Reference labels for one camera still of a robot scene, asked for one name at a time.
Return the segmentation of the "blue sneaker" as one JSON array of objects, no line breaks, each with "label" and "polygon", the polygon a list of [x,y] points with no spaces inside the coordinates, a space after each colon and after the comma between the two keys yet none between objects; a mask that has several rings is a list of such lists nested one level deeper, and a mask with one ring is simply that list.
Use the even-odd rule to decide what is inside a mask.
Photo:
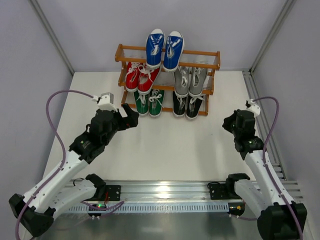
[{"label": "blue sneaker", "polygon": [[151,69],[157,69],[161,65],[162,49],[165,44],[164,32],[156,28],[146,39],[146,65]]},{"label": "blue sneaker", "polygon": [[180,58],[185,48],[185,40],[179,31],[172,31],[165,41],[163,69],[174,72],[178,69]]}]

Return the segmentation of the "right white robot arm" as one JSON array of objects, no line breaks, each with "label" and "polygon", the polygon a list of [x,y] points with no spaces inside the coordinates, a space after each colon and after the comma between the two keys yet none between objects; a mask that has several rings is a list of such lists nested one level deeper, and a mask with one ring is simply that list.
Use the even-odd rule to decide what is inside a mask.
[{"label": "right white robot arm", "polygon": [[255,135],[255,114],[237,109],[222,127],[233,134],[234,147],[252,171],[257,186],[246,177],[229,176],[234,193],[254,213],[264,240],[301,240],[307,218],[303,203],[296,203],[271,166],[263,141]]}]

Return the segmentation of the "black sneaker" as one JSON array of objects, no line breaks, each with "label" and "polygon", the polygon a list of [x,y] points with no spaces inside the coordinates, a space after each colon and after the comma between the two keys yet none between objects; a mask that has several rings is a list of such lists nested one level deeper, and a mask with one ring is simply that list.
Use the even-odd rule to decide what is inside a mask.
[{"label": "black sneaker", "polygon": [[178,97],[176,93],[173,91],[172,101],[173,101],[173,108],[172,108],[173,115],[176,118],[183,117],[186,112],[187,97]]},{"label": "black sneaker", "polygon": [[187,97],[187,107],[185,115],[189,120],[194,120],[198,117],[200,107],[202,105],[202,102],[204,100],[204,96],[188,96]]}]

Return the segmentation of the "grey sneaker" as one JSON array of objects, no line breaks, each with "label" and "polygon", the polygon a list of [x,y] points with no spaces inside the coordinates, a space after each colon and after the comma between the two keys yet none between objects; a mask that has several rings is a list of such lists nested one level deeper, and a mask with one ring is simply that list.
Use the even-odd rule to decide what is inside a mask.
[{"label": "grey sneaker", "polygon": [[188,93],[191,97],[198,97],[202,94],[203,86],[208,75],[207,68],[193,67]]},{"label": "grey sneaker", "polygon": [[174,92],[179,98],[185,98],[188,95],[190,84],[189,75],[190,69],[187,66],[179,66],[173,73]]}]

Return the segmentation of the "green sneaker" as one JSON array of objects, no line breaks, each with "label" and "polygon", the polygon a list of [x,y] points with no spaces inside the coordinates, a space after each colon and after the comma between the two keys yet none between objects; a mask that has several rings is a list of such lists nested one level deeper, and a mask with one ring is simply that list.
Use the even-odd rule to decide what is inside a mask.
[{"label": "green sneaker", "polygon": [[134,92],[134,100],[136,111],[145,116],[149,112],[149,94],[140,94],[138,91]]},{"label": "green sneaker", "polygon": [[163,101],[165,91],[159,89],[152,89],[149,95],[149,115],[153,118],[160,116],[163,110]]}]

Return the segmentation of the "red sneaker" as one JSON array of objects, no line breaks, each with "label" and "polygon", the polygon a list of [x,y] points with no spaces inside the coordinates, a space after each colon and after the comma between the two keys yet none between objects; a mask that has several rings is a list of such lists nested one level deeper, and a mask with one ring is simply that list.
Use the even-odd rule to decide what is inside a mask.
[{"label": "red sneaker", "polygon": [[154,82],[156,81],[158,75],[161,72],[161,67],[150,68],[146,64],[141,64],[138,67],[139,78],[138,78],[138,93],[141,95],[147,95],[150,93]]},{"label": "red sneaker", "polygon": [[138,89],[140,65],[141,63],[138,62],[129,62],[127,65],[127,71],[125,75],[125,88],[130,93],[134,93]]}]

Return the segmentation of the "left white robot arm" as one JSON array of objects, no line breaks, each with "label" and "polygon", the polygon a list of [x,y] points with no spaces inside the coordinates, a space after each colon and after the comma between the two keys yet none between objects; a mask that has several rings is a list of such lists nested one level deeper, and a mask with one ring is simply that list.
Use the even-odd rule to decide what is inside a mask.
[{"label": "left white robot arm", "polygon": [[56,218],[76,203],[104,199],[108,188],[105,181],[92,173],[77,185],[65,190],[65,185],[102,154],[119,131],[135,128],[139,113],[127,103],[119,109],[98,109],[85,131],[69,146],[61,162],[38,184],[24,194],[15,193],[9,205],[17,219],[32,237],[44,234]]}]

